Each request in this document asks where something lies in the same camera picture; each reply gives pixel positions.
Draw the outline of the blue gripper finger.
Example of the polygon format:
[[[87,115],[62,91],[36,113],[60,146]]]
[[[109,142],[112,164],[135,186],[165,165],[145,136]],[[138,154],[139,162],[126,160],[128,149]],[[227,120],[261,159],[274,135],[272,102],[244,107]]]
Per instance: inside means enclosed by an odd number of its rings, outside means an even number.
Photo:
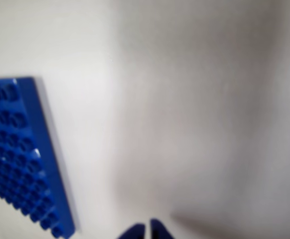
[[[151,239],[172,239],[172,235],[158,219],[150,220]]]
[[[136,223],[126,229],[120,236],[119,239],[144,239],[145,238],[145,225]]]

